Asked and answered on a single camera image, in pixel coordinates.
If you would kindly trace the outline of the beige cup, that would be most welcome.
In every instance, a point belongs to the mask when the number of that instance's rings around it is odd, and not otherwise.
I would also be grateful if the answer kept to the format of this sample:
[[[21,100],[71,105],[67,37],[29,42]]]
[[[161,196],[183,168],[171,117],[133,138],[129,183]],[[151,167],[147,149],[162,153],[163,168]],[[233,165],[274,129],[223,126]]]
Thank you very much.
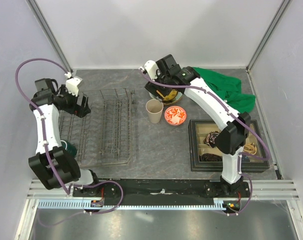
[[[151,123],[157,124],[160,122],[164,109],[162,102],[157,99],[151,99],[146,103],[145,109]]]

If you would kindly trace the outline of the yellow patterned plate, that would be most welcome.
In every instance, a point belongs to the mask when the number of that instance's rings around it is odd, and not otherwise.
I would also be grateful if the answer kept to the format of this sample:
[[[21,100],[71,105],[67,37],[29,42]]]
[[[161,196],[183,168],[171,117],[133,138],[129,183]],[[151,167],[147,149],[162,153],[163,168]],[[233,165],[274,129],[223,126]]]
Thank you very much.
[[[157,90],[155,98],[163,102],[164,104],[171,104],[178,101],[178,95],[179,92],[175,89],[173,89],[168,95],[163,95]]]

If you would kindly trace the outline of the white red patterned bowl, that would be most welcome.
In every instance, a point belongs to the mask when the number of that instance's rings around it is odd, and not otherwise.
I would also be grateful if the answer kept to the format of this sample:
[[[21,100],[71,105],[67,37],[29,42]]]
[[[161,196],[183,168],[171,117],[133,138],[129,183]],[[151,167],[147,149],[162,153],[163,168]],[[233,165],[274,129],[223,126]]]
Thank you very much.
[[[187,119],[187,112],[180,106],[170,106],[164,112],[165,121],[172,126],[179,126]]]

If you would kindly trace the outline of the dark green cup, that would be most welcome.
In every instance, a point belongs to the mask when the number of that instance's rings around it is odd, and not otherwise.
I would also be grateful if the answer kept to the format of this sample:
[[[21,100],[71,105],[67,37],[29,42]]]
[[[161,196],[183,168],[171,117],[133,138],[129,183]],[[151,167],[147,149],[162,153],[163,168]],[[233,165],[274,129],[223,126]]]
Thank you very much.
[[[77,155],[77,149],[74,145],[72,145],[69,141],[67,140],[60,140],[61,146],[68,152],[70,153],[73,157]]]

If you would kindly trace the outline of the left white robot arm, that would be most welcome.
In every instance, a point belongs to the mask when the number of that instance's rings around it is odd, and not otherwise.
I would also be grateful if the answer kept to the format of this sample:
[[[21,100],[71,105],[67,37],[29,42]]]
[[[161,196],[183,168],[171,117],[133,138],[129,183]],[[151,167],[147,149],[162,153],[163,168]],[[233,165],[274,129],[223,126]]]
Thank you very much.
[[[101,184],[92,170],[82,170],[75,157],[62,146],[59,131],[61,111],[79,118],[91,112],[88,97],[83,96],[78,102],[81,83],[82,79],[77,76],[62,85],[51,78],[35,81],[36,93],[29,107],[36,120],[37,147],[28,164],[48,190],[75,184],[84,186],[84,191],[95,197],[101,192]]]

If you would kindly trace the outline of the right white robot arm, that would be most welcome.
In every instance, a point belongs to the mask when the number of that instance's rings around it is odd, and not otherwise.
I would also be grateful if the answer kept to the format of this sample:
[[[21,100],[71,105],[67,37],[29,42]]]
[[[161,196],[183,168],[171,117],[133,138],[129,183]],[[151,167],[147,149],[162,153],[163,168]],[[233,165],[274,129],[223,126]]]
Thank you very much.
[[[171,54],[158,61],[148,60],[139,71],[148,81],[146,90],[154,96],[166,96],[177,90],[214,120],[220,130],[214,142],[222,153],[222,173],[214,189],[226,197],[236,194],[244,179],[241,159],[249,135],[250,115],[225,103],[193,67],[180,67]]]

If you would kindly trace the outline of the green cloth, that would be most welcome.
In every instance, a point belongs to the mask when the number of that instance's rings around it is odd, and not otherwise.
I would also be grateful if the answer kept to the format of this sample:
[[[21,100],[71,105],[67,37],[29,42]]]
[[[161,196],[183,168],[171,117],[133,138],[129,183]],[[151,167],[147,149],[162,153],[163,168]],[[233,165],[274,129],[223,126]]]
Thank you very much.
[[[253,94],[242,93],[242,81],[213,70],[193,67],[210,89],[239,113],[250,113],[256,102]]]

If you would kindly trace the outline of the dark floral rolled tie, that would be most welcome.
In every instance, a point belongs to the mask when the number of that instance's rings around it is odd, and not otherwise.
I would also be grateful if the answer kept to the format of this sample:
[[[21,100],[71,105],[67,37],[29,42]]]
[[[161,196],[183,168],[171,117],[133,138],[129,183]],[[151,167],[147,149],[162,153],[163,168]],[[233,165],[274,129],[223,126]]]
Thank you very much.
[[[216,147],[216,137],[220,134],[218,131],[211,131],[204,138],[203,143],[211,148]]]

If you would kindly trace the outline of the black compartment box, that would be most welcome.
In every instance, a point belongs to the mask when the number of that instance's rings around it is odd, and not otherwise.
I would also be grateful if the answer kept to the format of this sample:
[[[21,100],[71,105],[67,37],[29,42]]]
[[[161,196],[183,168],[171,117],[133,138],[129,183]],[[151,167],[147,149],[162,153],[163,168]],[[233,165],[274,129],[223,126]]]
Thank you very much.
[[[217,148],[211,148],[203,143],[204,138],[212,131],[220,131],[212,120],[195,120],[188,123],[190,165],[193,172],[221,172],[221,162],[201,162],[200,156],[205,153],[215,154],[222,157],[222,152]],[[254,143],[257,147],[256,155],[243,156],[241,159],[241,170],[245,173],[263,173],[270,168],[266,158],[266,151],[259,140],[251,133],[248,133],[246,143]]]

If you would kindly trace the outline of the dark brown rolled tie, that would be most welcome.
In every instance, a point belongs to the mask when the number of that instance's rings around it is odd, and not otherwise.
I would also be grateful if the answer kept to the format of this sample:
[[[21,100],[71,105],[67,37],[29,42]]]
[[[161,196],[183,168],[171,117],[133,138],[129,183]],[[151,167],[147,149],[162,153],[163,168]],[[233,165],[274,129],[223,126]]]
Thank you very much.
[[[222,157],[213,153],[204,153],[199,157],[200,162],[221,162]]]

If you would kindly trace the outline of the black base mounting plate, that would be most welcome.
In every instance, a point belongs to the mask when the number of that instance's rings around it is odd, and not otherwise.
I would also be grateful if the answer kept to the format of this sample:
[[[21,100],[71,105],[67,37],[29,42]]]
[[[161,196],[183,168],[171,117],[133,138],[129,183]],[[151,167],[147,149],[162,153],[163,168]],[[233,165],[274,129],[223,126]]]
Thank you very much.
[[[117,179],[94,188],[77,187],[72,196],[78,198],[111,197],[123,200],[127,196],[179,195],[202,198],[237,198],[250,196],[249,183],[240,179],[229,185],[223,179]]]

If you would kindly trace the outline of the tan rolled belt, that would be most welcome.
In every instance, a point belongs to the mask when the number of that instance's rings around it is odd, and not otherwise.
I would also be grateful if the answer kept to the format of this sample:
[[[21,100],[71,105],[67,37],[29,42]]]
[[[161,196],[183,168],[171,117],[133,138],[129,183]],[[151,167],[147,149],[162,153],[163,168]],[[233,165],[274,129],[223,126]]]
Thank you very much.
[[[257,154],[257,146],[253,142],[246,143],[243,146],[243,152],[250,156],[255,156]]]

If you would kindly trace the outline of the aluminium frame rail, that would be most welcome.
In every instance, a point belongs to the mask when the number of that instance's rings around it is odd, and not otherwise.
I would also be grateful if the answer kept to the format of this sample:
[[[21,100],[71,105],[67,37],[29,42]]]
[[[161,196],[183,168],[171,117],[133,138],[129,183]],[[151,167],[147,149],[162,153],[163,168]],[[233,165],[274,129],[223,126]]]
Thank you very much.
[[[292,180],[252,180],[254,200],[298,200],[299,195]],[[32,180],[27,199],[71,199],[62,189],[47,190],[39,180]]]

